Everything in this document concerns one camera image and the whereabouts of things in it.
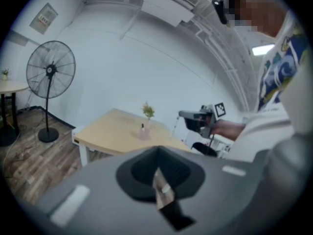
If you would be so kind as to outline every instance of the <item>table leg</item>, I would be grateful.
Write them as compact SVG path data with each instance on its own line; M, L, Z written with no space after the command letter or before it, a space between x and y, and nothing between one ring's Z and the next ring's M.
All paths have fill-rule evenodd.
M4 128L7 128L8 124L6 122L6 116L5 116L5 99L4 94L1 94L1 116L3 121Z
M80 161L82 166L86 166L89 163L89 148L84 145L79 145Z
M12 93L12 118L13 118L13 127L15 129L15 135L18 136L19 134L19 126L18 120L16 118L16 94Z

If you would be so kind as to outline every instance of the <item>air conditioner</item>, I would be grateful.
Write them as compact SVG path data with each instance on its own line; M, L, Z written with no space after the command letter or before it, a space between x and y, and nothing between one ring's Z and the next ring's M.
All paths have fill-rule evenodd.
M176 27L181 21L190 21L194 14L174 0L143 0L141 11Z

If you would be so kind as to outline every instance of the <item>patterned shirt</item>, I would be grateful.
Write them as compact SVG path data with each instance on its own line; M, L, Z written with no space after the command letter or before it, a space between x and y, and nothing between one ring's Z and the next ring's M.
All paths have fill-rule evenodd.
M309 47L308 39L290 12L275 40L275 47L266 54L261 66L259 113L273 111L275 104L280 103L280 93L297 72Z

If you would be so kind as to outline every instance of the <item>standing fan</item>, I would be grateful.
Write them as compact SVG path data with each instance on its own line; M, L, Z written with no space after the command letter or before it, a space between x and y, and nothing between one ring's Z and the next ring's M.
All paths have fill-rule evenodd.
M52 142L59 132L48 125L48 100L65 92L75 75L75 57L70 48L59 41L40 45L30 56L26 78L32 92L45 98L45 125L38 133L42 142Z

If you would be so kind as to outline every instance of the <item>fan base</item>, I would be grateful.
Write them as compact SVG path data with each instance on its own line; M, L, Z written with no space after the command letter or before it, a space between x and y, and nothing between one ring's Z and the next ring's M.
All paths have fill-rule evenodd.
M53 141L57 140L58 137L59 137L59 132L54 128L49 128L49 132L47 132L46 128L41 129L38 132L38 139L44 143L53 142Z

